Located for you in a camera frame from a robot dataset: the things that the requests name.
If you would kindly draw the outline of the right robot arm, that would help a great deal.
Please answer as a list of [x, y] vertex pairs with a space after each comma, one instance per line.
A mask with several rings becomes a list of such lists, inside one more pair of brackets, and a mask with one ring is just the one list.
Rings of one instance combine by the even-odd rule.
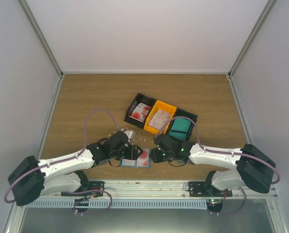
[[240, 186], [267, 194], [272, 185], [276, 164], [251, 144], [243, 148], [223, 149], [201, 146], [196, 142], [180, 141], [167, 134], [154, 140], [156, 148], [149, 154], [154, 163], [180, 162], [183, 165], [212, 165], [225, 171], [211, 171], [205, 181], [204, 191], [214, 197], [222, 190]]

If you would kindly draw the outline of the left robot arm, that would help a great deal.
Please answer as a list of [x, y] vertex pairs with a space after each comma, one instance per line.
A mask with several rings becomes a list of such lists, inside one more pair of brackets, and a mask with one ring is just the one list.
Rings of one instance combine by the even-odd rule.
[[37, 160], [26, 157], [9, 175], [9, 191], [17, 206], [32, 203], [40, 196], [58, 192], [75, 192], [84, 196], [89, 192], [89, 181], [82, 172], [115, 160], [137, 160], [143, 153], [130, 143], [131, 133], [116, 132], [83, 149], [52, 159]]

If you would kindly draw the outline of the white floral credit card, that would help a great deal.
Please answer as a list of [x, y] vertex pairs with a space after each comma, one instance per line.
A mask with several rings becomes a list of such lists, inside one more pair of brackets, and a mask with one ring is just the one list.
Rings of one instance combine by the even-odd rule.
[[135, 166], [137, 166], [137, 161], [136, 160], [122, 159], [122, 165], [123, 166], [135, 167]]

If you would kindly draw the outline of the red dotted credit card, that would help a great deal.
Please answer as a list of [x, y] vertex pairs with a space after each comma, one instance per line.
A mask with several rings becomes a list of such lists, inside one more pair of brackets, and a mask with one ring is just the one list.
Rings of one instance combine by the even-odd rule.
[[150, 149], [143, 149], [143, 154], [137, 159], [137, 167], [150, 167]]

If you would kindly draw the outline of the blue leather card holder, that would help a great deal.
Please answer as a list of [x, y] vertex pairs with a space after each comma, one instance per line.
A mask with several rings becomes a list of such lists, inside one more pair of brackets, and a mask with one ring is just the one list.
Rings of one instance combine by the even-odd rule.
[[151, 162], [149, 158], [150, 149], [143, 149], [143, 153], [138, 157], [137, 160], [121, 160], [121, 166], [125, 167], [136, 167], [136, 168], [150, 168]]

